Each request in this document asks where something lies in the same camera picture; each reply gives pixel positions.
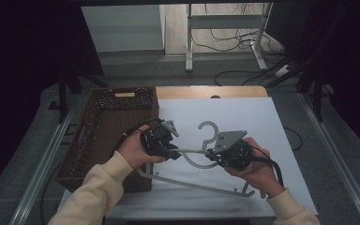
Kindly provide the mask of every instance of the person's left hand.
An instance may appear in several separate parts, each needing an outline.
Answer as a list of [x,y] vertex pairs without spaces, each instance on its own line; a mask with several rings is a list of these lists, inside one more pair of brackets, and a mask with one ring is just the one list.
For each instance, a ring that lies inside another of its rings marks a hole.
[[135,130],[125,141],[121,144],[118,152],[127,161],[131,168],[136,169],[142,166],[144,163],[159,163],[165,161],[165,157],[148,156],[140,142],[140,134],[142,131],[148,129],[147,125],[139,127],[139,130]]

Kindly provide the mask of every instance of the white table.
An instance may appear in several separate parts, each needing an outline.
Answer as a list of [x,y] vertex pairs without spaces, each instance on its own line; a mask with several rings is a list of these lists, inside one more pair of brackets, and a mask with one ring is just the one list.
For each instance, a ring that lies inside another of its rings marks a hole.
[[[270,97],[241,97],[221,99],[160,99],[159,117],[174,120],[180,137],[172,143],[180,148],[201,149],[203,139],[210,139],[213,129],[198,129],[206,120],[215,122],[220,131],[246,130],[265,149],[281,170],[285,187],[294,198],[317,214],[307,185],[298,168],[290,144],[279,121]],[[195,157],[200,163],[209,161]],[[159,176],[209,187],[241,191],[245,182],[231,177],[220,167],[196,169],[181,157],[156,164]],[[61,204],[69,196],[66,191]],[[107,215],[111,219],[204,219],[271,217],[274,212],[256,191],[250,198],[235,197],[214,192],[181,187],[153,181],[153,189],[145,193],[125,194]]]

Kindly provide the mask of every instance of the sleeve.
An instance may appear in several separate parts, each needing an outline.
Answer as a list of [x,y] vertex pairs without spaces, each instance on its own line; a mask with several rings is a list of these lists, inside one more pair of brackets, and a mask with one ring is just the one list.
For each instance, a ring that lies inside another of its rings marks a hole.
[[83,184],[67,199],[49,224],[101,224],[124,194],[122,182],[133,169],[115,152],[103,165],[94,166]]
[[271,205],[277,216],[274,222],[275,225],[321,224],[309,208],[297,203],[287,188],[275,198],[267,199],[267,202]]

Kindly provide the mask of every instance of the black cable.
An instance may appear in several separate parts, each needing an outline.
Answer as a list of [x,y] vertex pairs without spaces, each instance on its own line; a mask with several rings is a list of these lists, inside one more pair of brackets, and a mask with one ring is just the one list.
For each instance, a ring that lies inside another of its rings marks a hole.
[[[250,5],[248,5],[248,4],[246,4],[245,3],[245,5],[244,5],[244,8],[242,9],[242,11],[241,11],[241,14],[242,15],[244,15],[245,14],[245,10],[247,9],[247,6],[249,7],[249,11],[250,11]],[[237,34],[238,34],[238,31],[239,31],[239,34],[241,34],[241,30],[240,29],[236,29],[236,31],[235,31],[235,38],[236,38],[236,36],[237,36]]]
[[279,165],[278,165],[273,159],[271,159],[267,154],[265,154],[265,153],[262,151],[262,149],[257,148],[257,147],[255,147],[255,146],[250,146],[250,147],[252,147],[252,148],[260,151],[263,155],[266,156],[266,158],[265,158],[265,157],[254,157],[254,158],[252,159],[252,161],[260,161],[260,162],[265,162],[265,163],[267,163],[267,164],[269,164],[269,165],[272,165],[272,166],[274,167],[274,169],[276,170],[277,179],[278,179],[279,183],[283,186],[282,172],[281,172],[281,170],[280,170],[280,168],[279,168]]
[[221,86],[221,84],[218,82],[218,77],[225,73],[261,73],[261,72],[260,71],[247,71],[247,70],[227,70],[227,71],[219,72],[218,74],[216,74],[216,76],[214,78],[214,82],[217,86]]
[[236,46],[234,46],[233,48],[230,48],[230,49],[228,49],[228,50],[220,50],[220,49],[216,49],[216,48],[213,48],[213,47],[210,47],[210,46],[207,46],[207,45],[202,45],[202,44],[199,44],[199,43],[195,42],[194,37],[193,37],[192,35],[191,35],[191,39],[192,39],[192,42],[194,42],[194,44],[197,45],[197,46],[205,47],[205,48],[212,49],[212,50],[215,50],[215,51],[218,51],[218,52],[223,52],[223,53],[232,51],[232,50],[236,49],[241,43],[252,40],[252,39],[241,40],[240,43],[238,43],[238,44],[237,44]]
[[275,76],[275,74],[276,74],[281,68],[283,68],[289,61],[290,61],[290,60],[285,60],[283,63],[278,63],[278,64],[276,64],[276,67],[272,70],[273,72],[272,72],[271,74],[265,76],[264,78],[262,78],[262,79],[259,81],[258,85],[261,85],[261,84],[262,84],[265,80],[267,80],[268,78]]
[[[236,11],[236,9],[237,9],[238,7],[239,7],[239,6],[238,6],[238,4],[237,4],[237,5],[236,5],[236,8],[233,10],[232,14]],[[242,12],[241,12],[242,14],[245,13],[246,7],[247,7],[247,4],[244,5],[244,8],[242,9]],[[207,10],[207,5],[206,5],[206,4],[204,4],[204,8],[205,8],[205,13],[206,13],[206,15],[209,15],[210,12]],[[235,36],[234,36],[234,37],[226,37],[226,38],[216,38],[215,35],[213,34],[212,29],[209,29],[209,30],[210,30],[210,33],[212,34],[213,39],[215,39],[215,40],[238,39],[238,38],[237,38],[237,34],[238,34],[238,30],[239,30],[239,29],[236,29]]]
[[265,61],[267,61],[267,62],[269,62],[269,63],[271,63],[271,64],[278,64],[279,62],[280,62],[280,60],[278,61],[278,62],[274,62],[274,61],[272,61],[271,59],[268,59],[267,58],[267,55],[270,55],[270,54],[262,54],[262,57],[264,58],[264,60]]
[[111,153],[109,154],[109,158],[113,157],[113,153],[118,150],[118,148],[121,146],[121,144],[125,141],[125,139],[131,135],[135,130],[140,130],[139,127],[146,125],[150,122],[153,121],[157,121],[157,122],[162,122],[162,120],[160,120],[159,118],[153,118],[153,119],[148,119],[144,122],[138,123],[137,125],[133,126],[132,128],[128,129],[122,136],[121,138],[118,140],[118,142],[116,142],[115,146],[113,147]]
[[267,73],[270,72],[270,71],[273,71],[273,70],[275,70],[275,69],[278,69],[279,67],[283,67],[288,61],[289,61],[289,60],[288,60],[287,57],[283,58],[279,63],[273,65],[272,67],[270,67],[269,69],[267,69],[267,70],[264,71],[263,73],[261,73],[261,74],[259,74],[259,75],[257,75],[257,76],[254,76],[254,77],[252,77],[252,78],[248,78],[248,79],[244,80],[244,81],[241,83],[241,86],[245,85],[245,83],[247,83],[247,82],[253,81],[253,80],[255,80],[256,78],[259,78],[259,77],[263,76],[264,74],[267,74]]
[[51,183],[52,181],[52,178],[54,176],[54,174],[58,171],[58,169],[60,168],[60,164],[59,163],[57,166],[55,166],[53,172],[49,175],[49,178],[48,180],[46,181],[46,184],[45,184],[45,187],[43,188],[42,190],[42,195],[40,197],[40,204],[39,204],[39,217],[40,217],[40,222],[43,224],[43,225],[46,225],[48,224],[45,220],[45,213],[44,213],[44,207],[43,207],[43,203],[45,202],[45,195],[46,195],[46,190],[48,189],[48,186],[49,184]]
[[244,35],[239,35],[236,34],[234,37],[225,37],[225,38],[218,38],[218,37],[215,37],[212,33],[212,37],[215,39],[215,40],[231,40],[231,39],[237,39],[237,40],[241,40],[242,38],[246,37],[246,36],[249,36],[249,35],[254,35],[255,33],[257,33],[257,31],[253,31],[251,33],[247,33],[247,34],[244,34]]
[[232,15],[234,14],[234,12],[239,8],[239,3],[236,4],[236,8],[232,11]]
[[283,128],[289,130],[292,133],[294,133],[299,138],[299,140],[300,140],[299,145],[297,145],[297,147],[292,148],[292,151],[299,150],[303,146],[303,138],[302,138],[302,136],[299,133],[297,133],[296,130],[294,130],[292,128],[289,128],[289,127],[283,127]]
[[268,39],[268,43],[267,43],[267,47],[268,49],[272,52],[272,53],[275,53],[275,54],[284,54],[283,52],[276,52],[274,51],[273,49],[271,49],[271,38],[267,35],[262,35],[264,38],[267,38]]

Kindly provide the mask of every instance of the person's right hand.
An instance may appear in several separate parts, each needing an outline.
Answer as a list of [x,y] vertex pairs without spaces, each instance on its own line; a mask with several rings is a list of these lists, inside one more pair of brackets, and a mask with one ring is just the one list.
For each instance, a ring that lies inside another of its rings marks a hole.
[[[262,150],[262,152],[264,152],[267,156],[270,156],[270,152],[265,149],[261,149],[253,138],[245,138],[244,141],[250,146]],[[262,152],[254,149],[255,157],[266,158]],[[233,176],[246,180],[252,187],[266,193],[269,198],[276,197],[285,190],[285,188],[277,180],[273,167],[264,162],[253,161],[241,172],[229,167],[224,168],[224,170]]]

